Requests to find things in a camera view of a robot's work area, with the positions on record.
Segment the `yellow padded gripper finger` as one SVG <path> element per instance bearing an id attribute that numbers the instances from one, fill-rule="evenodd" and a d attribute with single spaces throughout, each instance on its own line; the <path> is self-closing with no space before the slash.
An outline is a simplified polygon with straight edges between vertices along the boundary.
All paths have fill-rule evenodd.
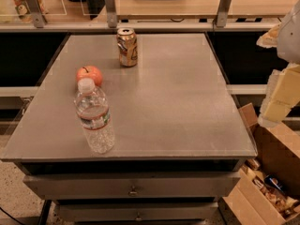
<path id="1" fill-rule="evenodd" d="M 300 65 L 290 63 L 282 71 L 274 69 L 268 79 L 258 123 L 264 128 L 278 125 L 300 102 Z"/>
<path id="2" fill-rule="evenodd" d="M 276 48 L 278 45 L 278 31 L 280 25 L 277 24 L 273 28 L 271 28 L 268 32 L 264 33 L 260 36 L 256 42 L 256 44 L 263 48 Z"/>

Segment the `white rounded gripper body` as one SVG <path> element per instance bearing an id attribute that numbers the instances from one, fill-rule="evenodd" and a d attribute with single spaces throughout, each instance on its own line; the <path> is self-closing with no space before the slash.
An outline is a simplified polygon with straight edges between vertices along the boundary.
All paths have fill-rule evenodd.
<path id="1" fill-rule="evenodd" d="M 277 55 L 289 63 L 300 63 L 300 0 L 281 22 L 277 35 Z"/>

